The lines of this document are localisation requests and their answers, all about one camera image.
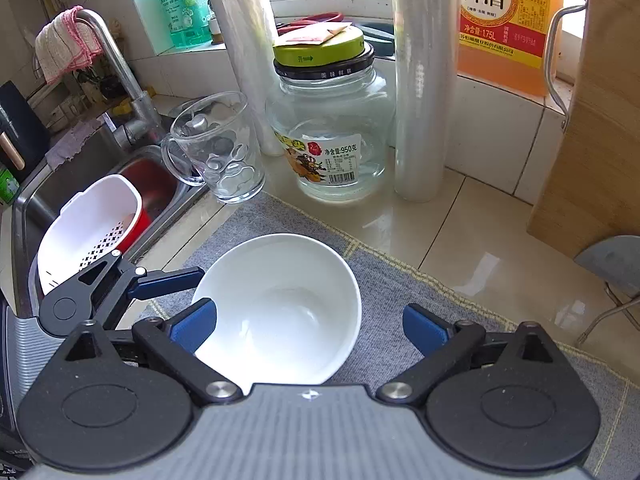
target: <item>orange bottle label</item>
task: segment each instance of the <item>orange bottle label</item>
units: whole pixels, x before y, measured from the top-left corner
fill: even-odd
[[[460,3],[460,44],[540,68],[551,0]]]

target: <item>white bowl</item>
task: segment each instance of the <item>white bowl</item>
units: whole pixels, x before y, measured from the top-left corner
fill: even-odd
[[[201,298],[216,303],[218,321],[195,355],[245,395],[254,383],[324,383],[360,331],[353,272],[305,236],[261,236],[231,249],[204,275],[193,301]]]

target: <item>gray placemat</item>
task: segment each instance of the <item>gray placemat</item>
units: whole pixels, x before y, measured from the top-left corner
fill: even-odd
[[[443,286],[407,264],[365,246],[280,200],[260,193],[245,203],[187,260],[209,267],[231,248],[272,233],[306,235],[334,248],[353,270],[362,295],[362,326],[353,352],[331,383],[365,383],[372,391],[422,355],[404,337],[402,309],[419,303],[454,322],[471,319],[488,331],[513,331],[515,323]],[[153,300],[140,315],[165,319],[190,304],[193,290]],[[604,362],[559,345],[600,407],[602,424],[585,467],[601,479],[632,480],[640,473],[640,389]]]

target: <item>dish towel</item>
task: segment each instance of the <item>dish towel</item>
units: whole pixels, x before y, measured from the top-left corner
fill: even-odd
[[[36,56],[47,83],[60,79],[65,73],[86,68],[102,47],[94,32],[84,23],[76,22],[77,6],[57,15],[36,38]]]

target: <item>sink faucet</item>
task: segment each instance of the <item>sink faucet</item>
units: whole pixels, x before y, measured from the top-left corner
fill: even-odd
[[[121,148],[130,149],[137,140],[147,135],[152,142],[159,143],[166,132],[162,127],[158,110],[156,110],[149,94],[140,88],[129,65],[127,65],[115,40],[111,36],[107,24],[104,23],[100,14],[88,9],[79,10],[76,20],[88,25],[94,32],[102,45],[104,55],[111,63],[127,94],[131,97],[131,108],[133,108],[135,118],[113,131],[116,142]]]

